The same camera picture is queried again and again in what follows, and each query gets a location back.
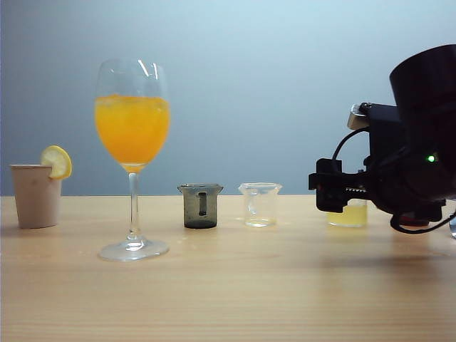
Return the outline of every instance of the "paper cup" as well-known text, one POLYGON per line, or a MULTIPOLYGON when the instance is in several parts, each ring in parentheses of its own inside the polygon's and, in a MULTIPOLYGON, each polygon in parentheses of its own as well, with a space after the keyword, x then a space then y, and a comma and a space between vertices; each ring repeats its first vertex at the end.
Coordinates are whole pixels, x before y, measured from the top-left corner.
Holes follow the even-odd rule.
POLYGON ((51 166, 10 165, 20 228, 44 228, 58 223, 61 180, 49 178, 51 166))

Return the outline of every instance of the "clear glass beaker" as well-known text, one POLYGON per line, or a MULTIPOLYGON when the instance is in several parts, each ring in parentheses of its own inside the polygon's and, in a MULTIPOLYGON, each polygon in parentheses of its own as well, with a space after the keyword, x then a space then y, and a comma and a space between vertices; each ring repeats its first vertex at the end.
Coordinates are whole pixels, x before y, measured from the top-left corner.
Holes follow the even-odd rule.
POLYGON ((340 227, 362 227, 368 221, 368 204, 364 199, 353 198, 343 212, 328 212, 328 223, 340 227))
POLYGON ((242 183, 244 195, 244 223, 250 227, 276 224, 277 194, 282 186, 276 183, 242 183))

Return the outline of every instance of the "light blue background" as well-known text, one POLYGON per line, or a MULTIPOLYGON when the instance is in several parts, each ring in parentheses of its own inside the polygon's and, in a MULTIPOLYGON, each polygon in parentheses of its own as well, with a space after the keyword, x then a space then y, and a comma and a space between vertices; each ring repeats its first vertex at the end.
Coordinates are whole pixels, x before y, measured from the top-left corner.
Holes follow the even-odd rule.
MULTIPOLYGON (((98 67, 141 57, 167 73, 172 125, 142 172, 144 195, 185 182, 280 182, 309 193, 315 161, 347 133, 363 101, 394 104, 392 69, 455 43, 454 0, 3 0, 1 191, 10 163, 38 162, 47 145, 73 159, 65 195, 124 195, 123 169, 93 126, 98 67)), ((343 149, 354 172, 367 136, 343 149)))

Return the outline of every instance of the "yellow liquid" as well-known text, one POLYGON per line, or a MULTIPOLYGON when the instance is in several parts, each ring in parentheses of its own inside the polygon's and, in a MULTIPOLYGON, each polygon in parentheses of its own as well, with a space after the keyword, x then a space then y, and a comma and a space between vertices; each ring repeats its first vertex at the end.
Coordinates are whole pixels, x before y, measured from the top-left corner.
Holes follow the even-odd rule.
POLYGON ((170 125, 162 98, 109 95, 95 99, 95 126, 109 153, 128 172, 139 172, 165 142, 170 125))
POLYGON ((343 212, 329 212, 328 223, 343 227, 361 227, 367 223, 367 205, 346 205, 343 212))

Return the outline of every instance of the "small beaker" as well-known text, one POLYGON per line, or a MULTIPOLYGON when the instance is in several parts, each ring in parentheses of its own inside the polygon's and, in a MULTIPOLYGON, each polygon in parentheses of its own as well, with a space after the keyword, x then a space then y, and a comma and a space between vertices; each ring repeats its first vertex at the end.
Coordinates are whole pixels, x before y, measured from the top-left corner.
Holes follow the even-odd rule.
POLYGON ((364 199, 352 198, 343 212, 328 212, 328 223, 340 227, 362 227, 368 221, 368 205, 364 199))
POLYGON ((184 226, 197 229, 217 226, 217 195, 223 186, 194 183, 177 188, 184 195, 184 226))
POLYGON ((276 224, 277 194, 282 186, 276 183, 242 183, 244 195, 244 223, 250 227, 276 224))

